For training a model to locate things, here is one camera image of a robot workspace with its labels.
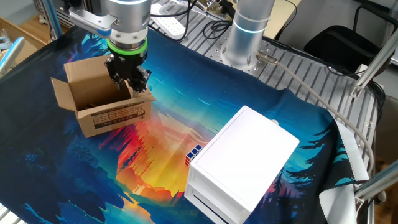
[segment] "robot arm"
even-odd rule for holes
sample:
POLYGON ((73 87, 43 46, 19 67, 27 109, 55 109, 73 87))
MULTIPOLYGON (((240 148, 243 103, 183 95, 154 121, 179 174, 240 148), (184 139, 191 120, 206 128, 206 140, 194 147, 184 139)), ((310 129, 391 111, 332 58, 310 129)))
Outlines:
POLYGON ((147 58, 150 0, 101 0, 104 16, 96 16, 81 6, 69 9, 71 21, 87 31, 107 38, 111 56, 105 62, 111 79, 127 80, 135 93, 146 90, 150 71, 141 65, 147 58))

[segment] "gray cable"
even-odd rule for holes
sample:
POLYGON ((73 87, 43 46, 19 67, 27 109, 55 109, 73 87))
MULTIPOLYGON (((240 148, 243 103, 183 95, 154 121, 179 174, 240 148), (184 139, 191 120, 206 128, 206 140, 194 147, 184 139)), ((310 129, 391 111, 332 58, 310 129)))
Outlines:
POLYGON ((309 87, 305 82, 303 82, 298 76, 296 76, 295 73, 293 73, 292 71, 290 71, 285 65, 281 64, 280 62, 276 61, 276 63, 274 63, 278 66, 280 66, 281 68, 283 68, 285 70, 285 72, 287 72, 294 80, 298 81, 302 86, 304 86, 312 95, 314 95, 323 105, 326 106, 326 108, 328 108, 328 110, 330 110, 332 113, 334 113, 338 118, 340 118, 344 123, 347 124, 347 126, 349 126, 358 136, 359 138, 362 140, 362 142, 364 143, 364 148, 366 149, 366 152, 369 156, 369 167, 368 167, 368 174, 369 176, 371 176, 372 174, 372 170, 374 167, 374 156, 373 156, 373 150, 371 145, 369 144, 368 140, 366 139, 366 137, 362 134, 361 131, 359 131, 356 126, 354 126, 350 121, 348 121, 343 115, 341 115, 339 112, 337 112, 337 110, 335 110, 333 107, 331 107, 320 95, 318 95, 318 93, 316 93, 315 91, 313 91, 311 89, 311 87, 309 87))

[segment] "rubik's cube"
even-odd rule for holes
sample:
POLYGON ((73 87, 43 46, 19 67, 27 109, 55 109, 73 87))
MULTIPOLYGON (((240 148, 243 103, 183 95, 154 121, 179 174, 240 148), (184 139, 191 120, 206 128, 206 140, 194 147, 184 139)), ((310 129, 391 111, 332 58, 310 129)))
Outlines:
POLYGON ((194 147, 188 154, 185 156, 185 165, 189 166, 189 163, 199 154, 199 152, 203 148, 200 145, 194 147))

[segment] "black chair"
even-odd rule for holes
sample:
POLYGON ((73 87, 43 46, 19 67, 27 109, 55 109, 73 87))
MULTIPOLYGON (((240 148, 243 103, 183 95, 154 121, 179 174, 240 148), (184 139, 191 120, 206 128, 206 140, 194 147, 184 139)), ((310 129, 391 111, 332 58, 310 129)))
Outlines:
MULTIPOLYGON (((345 67, 352 73, 361 64, 369 65, 379 53, 380 48, 356 33, 360 9, 366 9, 390 22, 394 26, 394 31, 398 28, 397 20, 384 11, 364 3, 355 12, 353 30, 343 26, 331 26, 310 40, 304 47, 304 51, 333 65, 345 67)), ((388 62, 389 60, 381 67, 378 73, 388 66, 388 62)))

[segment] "cable connector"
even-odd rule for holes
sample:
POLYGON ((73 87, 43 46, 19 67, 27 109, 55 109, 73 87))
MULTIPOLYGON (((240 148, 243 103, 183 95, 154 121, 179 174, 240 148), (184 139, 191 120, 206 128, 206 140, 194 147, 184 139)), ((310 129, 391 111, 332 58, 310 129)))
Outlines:
POLYGON ((276 63, 278 63, 278 60, 276 58, 273 58, 271 56, 268 56, 268 55, 260 53, 260 52, 257 52, 256 58, 257 58, 257 60, 272 64, 272 65, 276 65, 276 63))

